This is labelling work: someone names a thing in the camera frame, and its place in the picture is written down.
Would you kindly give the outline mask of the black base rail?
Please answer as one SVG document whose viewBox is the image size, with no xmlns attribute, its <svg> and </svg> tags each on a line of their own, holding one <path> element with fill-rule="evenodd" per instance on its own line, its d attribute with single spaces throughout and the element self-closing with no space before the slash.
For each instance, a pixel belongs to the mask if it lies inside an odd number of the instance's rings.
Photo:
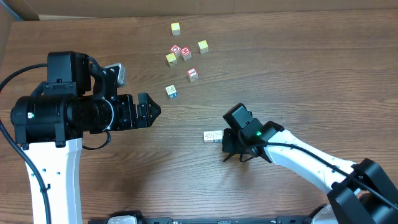
<svg viewBox="0 0 398 224">
<path fill-rule="evenodd" d="M 88 224 L 123 223 L 120 218 L 135 218 L 136 221 L 127 223 L 137 224 L 301 224 L 311 223 L 312 218 L 320 209 L 314 210 L 309 215 L 278 216 L 275 218 L 196 218 L 196 219 L 175 219 L 170 217 L 145 218 L 141 211 L 122 211 L 112 213 L 109 218 L 93 218 Z"/>
</svg>

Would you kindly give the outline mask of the red circle wooden block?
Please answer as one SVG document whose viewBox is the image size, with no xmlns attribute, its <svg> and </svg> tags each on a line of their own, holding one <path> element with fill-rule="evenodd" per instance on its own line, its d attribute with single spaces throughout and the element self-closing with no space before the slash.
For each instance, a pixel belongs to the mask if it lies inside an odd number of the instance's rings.
<svg viewBox="0 0 398 224">
<path fill-rule="evenodd" d="M 181 55 L 181 48 L 178 45 L 173 45 L 170 48 L 170 52 L 173 53 L 177 58 Z"/>
</svg>

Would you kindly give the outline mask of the red framed wooden block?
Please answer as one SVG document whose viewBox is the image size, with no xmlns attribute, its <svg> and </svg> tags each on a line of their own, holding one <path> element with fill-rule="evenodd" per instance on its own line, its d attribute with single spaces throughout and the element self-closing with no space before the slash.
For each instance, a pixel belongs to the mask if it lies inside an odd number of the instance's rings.
<svg viewBox="0 0 398 224">
<path fill-rule="evenodd" d="M 187 70 L 188 78 L 190 79 L 191 82 L 195 81 L 198 79 L 198 73 L 195 68 L 191 68 Z"/>
</svg>

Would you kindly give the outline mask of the red letter M block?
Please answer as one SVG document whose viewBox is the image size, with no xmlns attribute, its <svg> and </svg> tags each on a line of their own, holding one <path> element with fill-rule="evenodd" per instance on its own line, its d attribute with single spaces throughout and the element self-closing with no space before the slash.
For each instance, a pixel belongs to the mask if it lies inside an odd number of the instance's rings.
<svg viewBox="0 0 398 224">
<path fill-rule="evenodd" d="M 180 50 L 181 56 L 184 60 L 188 60 L 192 57 L 192 52 L 188 47 L 184 47 Z"/>
</svg>

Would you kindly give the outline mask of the plain block blue side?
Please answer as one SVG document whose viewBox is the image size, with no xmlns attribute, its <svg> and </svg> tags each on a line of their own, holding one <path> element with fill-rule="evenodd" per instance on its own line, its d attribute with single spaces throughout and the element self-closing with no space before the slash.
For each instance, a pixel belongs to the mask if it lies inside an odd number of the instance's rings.
<svg viewBox="0 0 398 224">
<path fill-rule="evenodd" d="M 175 88 L 174 85 L 167 86 L 167 87 L 165 88 L 165 90 L 166 90 L 167 95 L 168 95 L 168 97 L 169 97 L 170 99 L 171 99 L 171 98 L 175 98 L 176 96 L 178 96 L 178 92 L 177 92 L 177 90 L 176 90 L 176 88 Z"/>
</svg>

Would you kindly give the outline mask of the green framed wooden block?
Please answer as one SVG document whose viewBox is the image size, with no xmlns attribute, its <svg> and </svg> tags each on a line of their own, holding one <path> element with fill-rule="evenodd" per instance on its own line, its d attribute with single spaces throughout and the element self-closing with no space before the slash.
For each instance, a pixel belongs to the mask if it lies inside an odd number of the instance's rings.
<svg viewBox="0 0 398 224">
<path fill-rule="evenodd" d="M 205 143 L 214 142 L 214 132 L 213 131 L 205 131 L 203 133 L 203 141 Z"/>
</svg>

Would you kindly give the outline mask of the yellow wooden block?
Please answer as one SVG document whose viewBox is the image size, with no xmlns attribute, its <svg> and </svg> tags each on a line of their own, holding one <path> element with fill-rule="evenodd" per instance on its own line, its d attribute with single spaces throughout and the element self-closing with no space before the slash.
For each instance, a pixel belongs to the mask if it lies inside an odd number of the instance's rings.
<svg viewBox="0 0 398 224">
<path fill-rule="evenodd" d="M 166 55 L 167 62 L 170 66 L 176 65 L 178 63 L 177 57 L 174 53 L 169 53 Z"/>
<path fill-rule="evenodd" d="M 181 34 L 179 22 L 171 23 L 170 26 L 171 26 L 172 35 L 180 35 Z"/>
<path fill-rule="evenodd" d="M 209 46 L 206 40 L 202 40 L 198 42 L 198 47 L 200 49 L 200 53 L 207 53 L 209 51 Z"/>
</svg>

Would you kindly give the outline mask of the left yellow wooden block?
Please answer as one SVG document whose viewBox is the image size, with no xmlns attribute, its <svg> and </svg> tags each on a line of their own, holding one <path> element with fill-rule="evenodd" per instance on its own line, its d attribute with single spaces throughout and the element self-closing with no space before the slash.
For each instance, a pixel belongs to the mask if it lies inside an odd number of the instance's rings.
<svg viewBox="0 0 398 224">
<path fill-rule="evenodd" d="M 176 65 L 178 63 L 177 57 L 174 53 L 169 53 L 166 55 L 167 62 L 170 66 Z"/>
</svg>

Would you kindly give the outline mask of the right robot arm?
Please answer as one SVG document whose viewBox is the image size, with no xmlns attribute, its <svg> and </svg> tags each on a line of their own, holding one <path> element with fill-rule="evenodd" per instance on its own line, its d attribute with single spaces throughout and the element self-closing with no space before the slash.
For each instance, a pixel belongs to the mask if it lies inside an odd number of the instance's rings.
<svg viewBox="0 0 398 224">
<path fill-rule="evenodd" d="M 360 163 L 331 156 L 296 138 L 273 121 L 262 124 L 242 103 L 223 116 L 223 152 L 229 157 L 260 157 L 290 169 L 328 198 L 307 223 L 397 223 L 397 187 L 373 160 Z"/>
</svg>

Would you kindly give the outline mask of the right yellow wooden block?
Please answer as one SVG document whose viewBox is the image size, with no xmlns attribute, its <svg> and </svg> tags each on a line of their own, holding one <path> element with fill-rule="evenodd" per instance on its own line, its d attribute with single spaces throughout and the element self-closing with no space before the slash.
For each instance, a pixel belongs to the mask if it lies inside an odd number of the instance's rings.
<svg viewBox="0 0 398 224">
<path fill-rule="evenodd" d="M 200 53 L 207 53 L 209 51 L 209 46 L 206 40 L 202 40 L 198 42 L 198 47 L 200 49 Z"/>
</svg>

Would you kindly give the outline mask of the plain block yellow side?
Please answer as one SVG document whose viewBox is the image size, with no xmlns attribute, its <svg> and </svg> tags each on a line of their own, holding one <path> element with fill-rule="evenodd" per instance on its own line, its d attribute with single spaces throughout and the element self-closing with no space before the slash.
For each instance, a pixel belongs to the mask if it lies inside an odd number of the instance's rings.
<svg viewBox="0 0 398 224">
<path fill-rule="evenodd" d="M 223 140 L 223 131 L 222 130 L 213 131 L 213 141 L 221 142 L 222 140 Z"/>
</svg>

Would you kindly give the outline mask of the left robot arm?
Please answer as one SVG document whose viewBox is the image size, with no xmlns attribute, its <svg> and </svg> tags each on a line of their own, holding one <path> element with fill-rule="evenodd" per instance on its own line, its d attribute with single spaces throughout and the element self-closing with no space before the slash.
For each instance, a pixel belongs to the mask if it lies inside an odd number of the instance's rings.
<svg viewBox="0 0 398 224">
<path fill-rule="evenodd" d="M 81 223 L 83 135 L 148 128 L 161 108 L 147 93 L 119 95 L 126 70 L 87 54 L 51 52 L 47 80 L 11 111 L 12 145 L 24 156 L 35 223 Z"/>
</svg>

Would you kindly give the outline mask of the far yellow wooden block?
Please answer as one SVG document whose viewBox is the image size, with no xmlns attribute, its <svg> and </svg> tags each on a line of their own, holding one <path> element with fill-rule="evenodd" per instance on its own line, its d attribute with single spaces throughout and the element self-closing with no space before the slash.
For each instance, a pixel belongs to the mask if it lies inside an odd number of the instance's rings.
<svg viewBox="0 0 398 224">
<path fill-rule="evenodd" d="M 170 26 L 171 26 L 172 35 L 180 35 L 181 34 L 179 22 L 171 23 Z"/>
</svg>

